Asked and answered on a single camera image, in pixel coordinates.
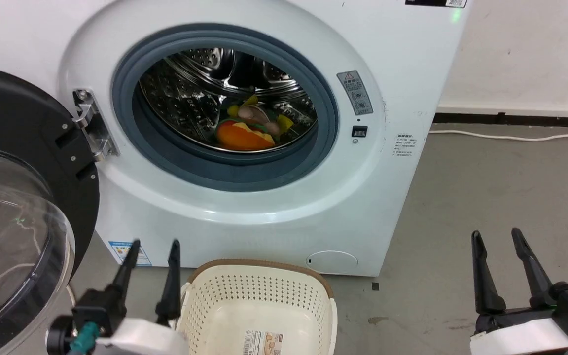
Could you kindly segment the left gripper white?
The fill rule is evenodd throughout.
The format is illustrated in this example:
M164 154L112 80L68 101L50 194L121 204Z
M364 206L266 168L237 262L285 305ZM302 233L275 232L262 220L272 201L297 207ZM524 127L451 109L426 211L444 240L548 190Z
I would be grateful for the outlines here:
M89 288L83 293L73 307L74 325L79 334L89 325L100 335L109 336L96 340L95 355L189 355L186 335L168 327L169 322L178 319L181 314L179 240L173 240L171 245L164 290L155 308L156 323L145 319L125 319L126 295L140 247L140 240L132 242L113 281L105 288Z

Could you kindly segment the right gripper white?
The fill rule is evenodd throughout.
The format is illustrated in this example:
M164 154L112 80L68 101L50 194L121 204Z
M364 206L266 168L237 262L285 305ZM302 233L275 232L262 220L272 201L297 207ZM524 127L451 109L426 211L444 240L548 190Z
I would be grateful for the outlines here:
M511 229L512 242L522 261L531 296L528 308L506 310L487 264L481 233L471 234L475 311L480 314L470 337L472 355L568 355L568 335L551 315L568 283L552 283L519 228Z

